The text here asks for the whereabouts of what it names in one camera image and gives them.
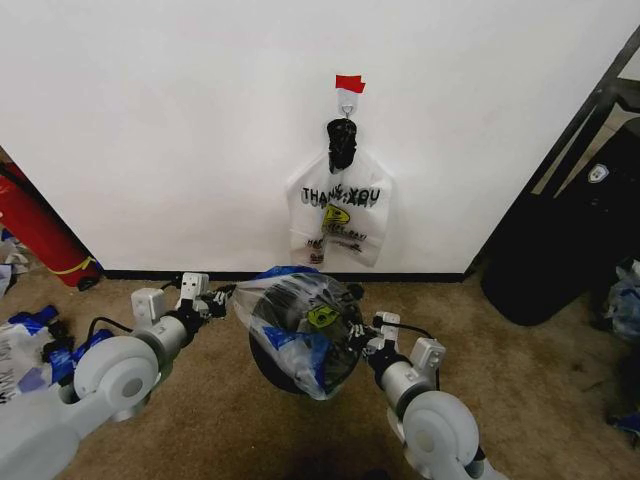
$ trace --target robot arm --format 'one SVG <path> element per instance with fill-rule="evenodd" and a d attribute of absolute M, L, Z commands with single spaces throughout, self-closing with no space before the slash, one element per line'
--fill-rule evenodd
<path fill-rule="evenodd" d="M 397 351 L 400 317 L 379 312 L 380 334 L 364 351 L 384 391 L 387 418 L 404 446 L 407 462 L 434 480 L 507 480 L 480 449 L 478 425 L 458 398 L 439 390 L 438 369 L 446 349 L 434 338 L 419 338 L 409 358 Z"/>
<path fill-rule="evenodd" d="M 107 420 L 126 420 L 144 407 L 200 326 L 224 312 L 230 293 L 208 294 L 206 275 L 186 273 L 182 280 L 171 312 L 165 311 L 161 290 L 135 292 L 134 332 L 91 347 L 72 384 L 56 384 L 3 406 L 0 478 L 49 480 L 69 464 L 84 437 Z"/>
<path fill-rule="evenodd" d="M 207 292 L 208 283 L 206 275 L 185 273 L 173 311 L 167 311 L 162 290 L 134 292 L 136 328 L 131 336 L 91 347 L 78 363 L 72 384 L 56 384 L 3 406 L 0 478 L 49 480 L 69 464 L 84 437 L 109 419 L 122 421 L 137 414 L 198 329 L 210 318 L 225 315 L 233 287 Z M 438 391 L 445 348 L 433 338 L 419 338 L 406 358 L 396 348 L 399 317 L 377 317 L 381 328 L 371 329 L 372 335 L 364 335 L 359 325 L 363 352 L 385 392 L 387 416 L 407 461 L 434 480 L 506 480 L 484 458 L 469 409 Z"/>

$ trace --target sticker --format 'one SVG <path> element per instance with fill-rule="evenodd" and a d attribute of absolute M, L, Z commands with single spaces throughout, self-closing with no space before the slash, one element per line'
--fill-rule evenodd
<path fill-rule="evenodd" d="M 307 320 L 311 325 L 324 328 L 331 325 L 340 317 L 340 314 L 328 305 L 321 305 L 307 313 Z"/>
<path fill-rule="evenodd" d="M 609 175 L 609 169 L 601 163 L 596 163 L 589 172 L 589 183 L 600 183 Z"/>

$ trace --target black baseboard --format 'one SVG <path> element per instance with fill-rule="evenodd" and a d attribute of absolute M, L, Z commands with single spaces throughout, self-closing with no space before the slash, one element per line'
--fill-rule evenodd
<path fill-rule="evenodd" d="M 111 280 L 172 280 L 178 271 L 105 270 Z M 206 272 L 212 281 L 241 282 L 251 280 L 259 272 Z M 456 283 L 466 277 L 462 273 L 331 273 L 322 272 L 341 282 L 434 282 Z"/>

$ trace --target red fire extinguisher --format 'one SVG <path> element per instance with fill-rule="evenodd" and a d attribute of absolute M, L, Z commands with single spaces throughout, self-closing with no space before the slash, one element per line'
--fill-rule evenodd
<path fill-rule="evenodd" d="M 0 166 L 0 223 L 65 284 L 85 290 L 98 282 L 95 260 L 14 163 Z"/>

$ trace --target red tape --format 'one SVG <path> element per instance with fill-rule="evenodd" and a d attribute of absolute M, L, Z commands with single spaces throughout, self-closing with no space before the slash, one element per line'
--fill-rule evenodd
<path fill-rule="evenodd" d="M 336 88 L 344 88 L 354 93 L 362 93 L 366 83 L 362 83 L 362 75 L 336 75 Z"/>

